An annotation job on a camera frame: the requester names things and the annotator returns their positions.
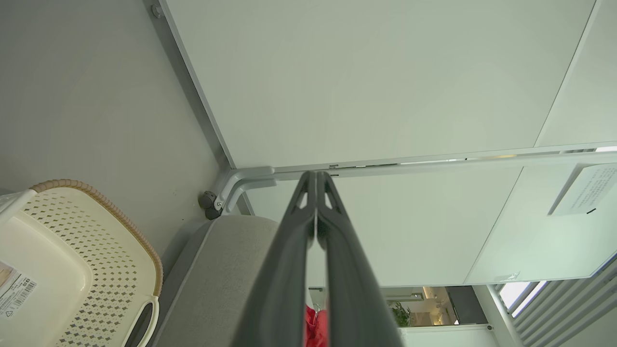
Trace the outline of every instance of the window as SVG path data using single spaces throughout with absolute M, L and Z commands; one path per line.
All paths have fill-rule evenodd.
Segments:
M 540 293 L 540 290 L 544 288 L 546 283 L 546 281 L 506 283 L 499 290 L 499 296 L 503 301 L 503 305 L 508 309 L 508 313 L 516 318 Z

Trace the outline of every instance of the gray fabric cushion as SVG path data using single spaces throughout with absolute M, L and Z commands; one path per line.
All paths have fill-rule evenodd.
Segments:
M 156 347 L 231 343 L 278 224 L 260 217 L 226 215 L 204 228 L 209 229 L 184 285 L 168 317 L 160 317 L 165 322 L 153 337 Z

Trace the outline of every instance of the caster wheel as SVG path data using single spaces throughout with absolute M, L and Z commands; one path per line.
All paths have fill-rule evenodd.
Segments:
M 221 216 L 221 211 L 216 210 L 214 207 L 205 209 L 205 217 L 209 220 L 217 219 Z
M 214 208 L 214 201 L 217 199 L 217 195 L 211 191 L 205 191 L 197 198 L 199 207 L 204 210 Z

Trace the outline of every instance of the tan woven rim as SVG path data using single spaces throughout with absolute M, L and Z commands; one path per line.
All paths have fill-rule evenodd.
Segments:
M 51 180 L 39 183 L 37 185 L 33 185 L 30 189 L 34 190 L 37 193 L 46 191 L 51 188 L 73 188 L 80 190 L 92 197 L 97 203 L 99 203 L 102 207 L 109 211 L 126 229 L 128 229 L 131 234 L 137 239 L 137 241 L 141 244 L 141 246 L 146 250 L 146 252 L 152 258 L 154 262 L 154 268 L 156 270 L 156 284 L 154 286 L 154 296 L 160 295 L 160 290 L 163 287 L 163 264 L 160 261 L 159 255 L 154 251 L 154 248 L 150 243 L 146 240 L 144 235 L 137 229 L 135 224 L 131 222 L 129 218 L 127 218 L 122 211 L 116 205 L 112 204 L 109 199 L 107 199 L 100 191 L 94 189 L 93 186 L 87 185 L 80 181 L 75 180 Z

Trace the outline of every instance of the black plastic tool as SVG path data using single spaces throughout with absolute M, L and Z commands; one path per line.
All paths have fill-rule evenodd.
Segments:
M 232 347 L 302 346 L 307 249 L 315 237 L 328 263 L 330 347 L 402 347 L 392 313 L 326 172 L 306 172 L 300 178 Z

